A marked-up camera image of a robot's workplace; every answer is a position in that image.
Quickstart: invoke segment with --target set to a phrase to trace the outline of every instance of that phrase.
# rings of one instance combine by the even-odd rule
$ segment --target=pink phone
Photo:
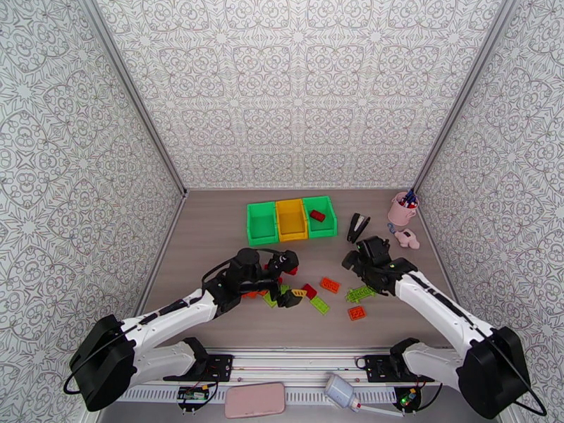
[[[225,397],[225,417],[228,419],[281,414],[285,408],[286,391],[282,383],[232,387]]]

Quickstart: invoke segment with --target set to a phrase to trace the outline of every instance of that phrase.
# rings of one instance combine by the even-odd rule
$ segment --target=orange lego brick
[[[319,284],[323,289],[327,289],[329,292],[338,293],[339,288],[341,287],[340,283],[331,280],[330,278],[323,277],[321,283]]]
[[[249,292],[244,295],[241,295],[241,298],[253,298],[255,299],[259,293],[258,292]]]
[[[358,320],[366,317],[366,312],[364,311],[364,307],[359,305],[358,307],[348,309],[348,316],[350,320]]]

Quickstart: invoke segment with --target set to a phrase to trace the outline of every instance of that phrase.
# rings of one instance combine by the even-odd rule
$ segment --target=green bin
[[[251,246],[278,242],[274,201],[247,205],[247,237]]]
[[[337,235],[337,216],[335,216],[331,198],[327,196],[307,197],[302,200],[307,218],[309,238],[333,237]],[[325,215],[323,222],[316,221],[309,216],[312,210],[317,210]]]

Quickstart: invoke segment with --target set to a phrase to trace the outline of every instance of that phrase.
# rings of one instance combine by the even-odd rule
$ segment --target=yellow bin
[[[276,218],[278,238],[281,242],[307,239],[307,218],[301,198],[277,201]]]

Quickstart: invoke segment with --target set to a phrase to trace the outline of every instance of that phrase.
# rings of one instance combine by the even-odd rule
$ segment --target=plastic storage bin
[[[307,232],[309,238],[333,237],[337,235],[337,216],[331,204],[331,198],[308,197],[303,198],[305,214],[307,216]],[[323,222],[316,221],[309,217],[312,210],[317,210],[325,215]]]
[[[251,246],[278,242],[274,201],[247,205],[247,237]]]
[[[302,199],[276,202],[278,237],[281,242],[307,239],[307,218]]]

